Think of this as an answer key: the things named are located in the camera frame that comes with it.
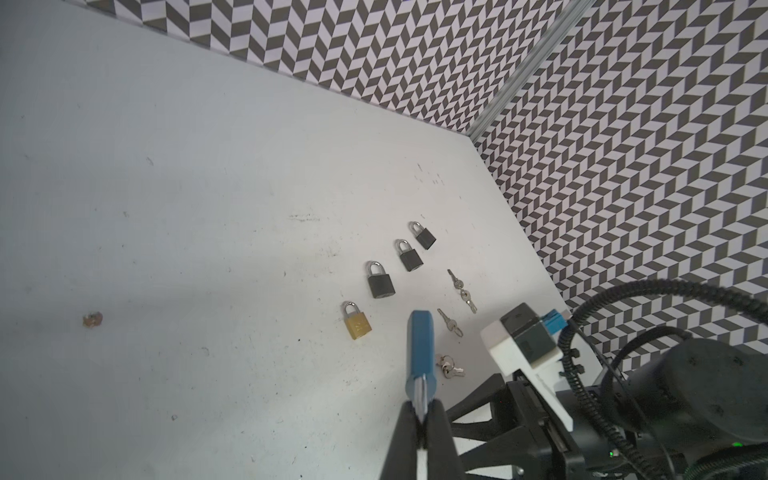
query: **geometric pattern wallpaper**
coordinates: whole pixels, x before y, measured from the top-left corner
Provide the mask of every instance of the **geometric pattern wallpaper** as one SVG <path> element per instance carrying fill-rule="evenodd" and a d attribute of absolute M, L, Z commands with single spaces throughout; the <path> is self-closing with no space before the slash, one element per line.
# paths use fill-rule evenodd
<path fill-rule="evenodd" d="M 567 0 L 72 0 L 464 131 Z"/>
<path fill-rule="evenodd" d="M 656 277 L 766 300 L 767 29 L 766 0 L 598 0 L 477 143 L 571 308 Z M 768 327 L 681 298 L 596 317 L 604 353 L 660 324 L 768 353 Z"/>

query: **gold padlock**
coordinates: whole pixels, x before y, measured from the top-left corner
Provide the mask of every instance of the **gold padlock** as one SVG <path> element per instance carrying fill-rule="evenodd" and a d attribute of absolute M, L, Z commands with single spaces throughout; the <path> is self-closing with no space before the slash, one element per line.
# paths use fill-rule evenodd
<path fill-rule="evenodd" d="M 348 306 L 352 306 L 355 309 L 353 314 L 349 314 L 346 310 Z M 357 340 L 361 336 L 371 331 L 371 324 L 368 323 L 366 314 L 361 312 L 357 305 L 353 302 L 345 302 L 344 306 L 344 323 L 346 323 L 346 329 L 349 330 L 349 334 L 353 340 Z"/>

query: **key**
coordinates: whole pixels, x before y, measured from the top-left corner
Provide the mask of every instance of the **key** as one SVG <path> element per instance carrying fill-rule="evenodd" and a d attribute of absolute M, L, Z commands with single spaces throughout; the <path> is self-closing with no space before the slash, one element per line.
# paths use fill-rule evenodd
<path fill-rule="evenodd" d="M 442 310 L 437 309 L 437 313 L 442 315 L 442 319 L 445 320 L 445 326 L 448 327 L 448 330 L 452 331 L 458 336 L 464 336 L 464 332 L 462 332 L 462 329 L 456 325 L 456 320 L 449 319 L 447 315 L 445 315 Z"/>
<path fill-rule="evenodd" d="M 451 278 L 453 279 L 454 288 L 456 288 L 457 290 L 461 290 L 462 288 L 464 288 L 464 282 L 456 278 L 456 275 L 454 275 L 450 269 L 448 270 L 448 275 L 450 275 Z"/>
<path fill-rule="evenodd" d="M 443 369 L 442 374 L 445 375 L 447 379 L 450 379 L 454 376 L 464 376 L 464 369 L 454 366 L 453 368 L 448 369 L 448 371 L 446 371 L 446 369 Z"/>
<path fill-rule="evenodd" d="M 442 369 L 442 374 L 450 379 L 454 376 L 464 376 L 464 369 L 459 368 L 453 361 L 453 358 L 448 355 L 437 356 L 437 365 Z"/>
<path fill-rule="evenodd" d="M 469 308 L 472 309 L 472 313 L 477 313 L 478 307 L 476 307 L 475 303 L 472 302 L 472 296 L 469 294 L 469 292 L 467 290 L 462 289 L 461 294 L 462 294 L 462 300 L 464 300 L 467 303 L 467 305 L 469 305 Z"/>

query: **debris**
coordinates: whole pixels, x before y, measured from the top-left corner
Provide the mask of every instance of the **debris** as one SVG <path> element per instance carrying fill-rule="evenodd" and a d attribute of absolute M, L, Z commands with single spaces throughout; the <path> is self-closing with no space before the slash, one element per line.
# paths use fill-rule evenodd
<path fill-rule="evenodd" d="M 95 326 L 101 325 L 101 321 L 104 319 L 104 316 L 101 315 L 101 312 L 96 313 L 89 313 L 88 315 L 83 317 L 83 326 L 86 326 L 89 329 L 92 329 Z"/>

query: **blue connector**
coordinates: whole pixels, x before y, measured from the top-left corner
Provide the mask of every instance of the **blue connector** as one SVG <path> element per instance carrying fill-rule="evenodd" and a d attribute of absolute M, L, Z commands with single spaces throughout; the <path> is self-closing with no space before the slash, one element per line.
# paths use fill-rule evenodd
<path fill-rule="evenodd" d="M 568 325 L 568 322 L 565 321 L 563 316 L 557 310 L 552 310 L 550 313 L 544 315 L 544 318 L 542 318 L 541 321 L 544 323 L 544 326 L 547 328 L 550 335 L 554 335 Z"/>

